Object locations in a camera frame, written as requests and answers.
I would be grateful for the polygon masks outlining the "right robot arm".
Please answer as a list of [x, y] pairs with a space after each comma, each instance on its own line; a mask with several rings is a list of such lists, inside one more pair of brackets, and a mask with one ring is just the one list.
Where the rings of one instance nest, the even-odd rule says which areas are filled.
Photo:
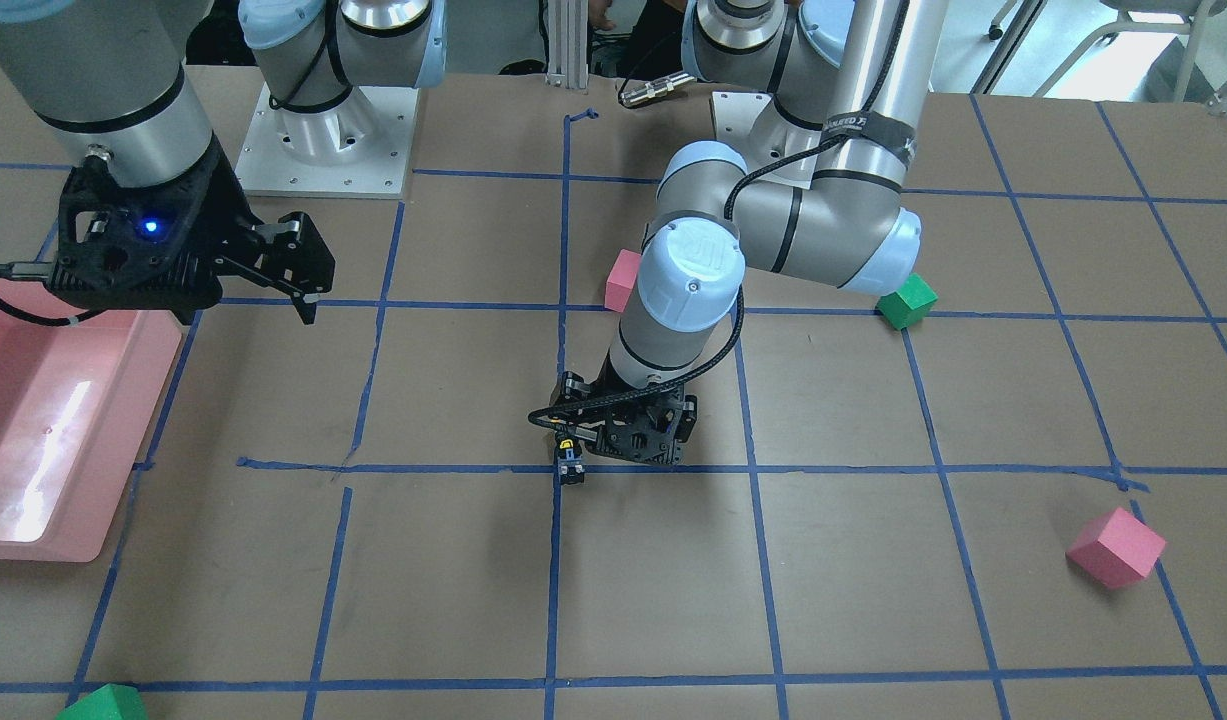
[[[310, 215], [266, 223], [188, 81], [206, 1], [0, 1], [0, 64], [72, 156], [56, 254], [0, 264], [0, 312], [45, 327], [110, 310], [188, 323], [238, 275], [283, 293], [302, 323], [335, 260]], [[312, 170], [398, 158], [367, 88], [426, 88], [447, 67], [443, 1], [242, 1], [267, 87], [271, 139], [306, 191]]]

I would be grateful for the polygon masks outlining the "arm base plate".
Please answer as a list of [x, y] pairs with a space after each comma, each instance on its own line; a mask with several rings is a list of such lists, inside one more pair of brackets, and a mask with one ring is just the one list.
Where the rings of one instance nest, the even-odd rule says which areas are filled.
[[417, 126], [417, 88], [357, 87], [315, 114], [258, 96], [234, 170], [253, 196], [401, 199]]
[[[736, 91], [717, 91], [712, 94], [712, 110], [715, 139], [728, 144], [737, 155], [742, 155], [750, 173], [768, 167], [774, 161], [787, 158], [822, 141], [817, 129], [796, 126], [782, 115], [775, 104], [775, 94], [745, 94]], [[893, 182], [906, 174], [901, 161], [893, 159], [882, 147], [870, 151], [849, 151], [838, 148], [840, 159], [828, 159], [829, 169], [849, 169], [874, 172]]]

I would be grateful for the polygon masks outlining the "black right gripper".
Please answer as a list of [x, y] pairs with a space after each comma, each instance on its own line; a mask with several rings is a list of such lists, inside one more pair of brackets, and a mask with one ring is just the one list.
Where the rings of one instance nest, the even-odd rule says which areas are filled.
[[258, 224], [217, 139], [155, 186], [120, 186], [113, 159], [92, 148], [66, 178], [52, 296], [83, 310], [171, 310], [191, 325], [223, 296], [218, 275], [238, 275], [288, 296], [302, 323], [315, 323], [335, 259], [310, 213]]

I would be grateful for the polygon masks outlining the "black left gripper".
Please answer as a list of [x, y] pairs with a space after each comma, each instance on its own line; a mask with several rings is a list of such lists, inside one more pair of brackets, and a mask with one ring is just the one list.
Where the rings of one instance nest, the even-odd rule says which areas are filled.
[[568, 419], [568, 431], [584, 451], [602, 458], [660, 466], [677, 464], [697, 421], [697, 397], [683, 388], [585, 408]]

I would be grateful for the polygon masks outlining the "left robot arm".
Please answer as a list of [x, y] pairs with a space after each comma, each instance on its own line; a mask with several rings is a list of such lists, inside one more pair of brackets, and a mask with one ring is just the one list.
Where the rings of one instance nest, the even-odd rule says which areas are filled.
[[584, 455], [676, 464], [690, 383], [731, 354], [747, 270], [888, 296], [921, 223], [901, 193], [918, 148], [945, 1], [691, 1], [681, 63], [767, 97], [750, 141], [680, 148], [656, 188], [639, 270], [601, 370], [567, 372], [530, 423], [563, 483]]

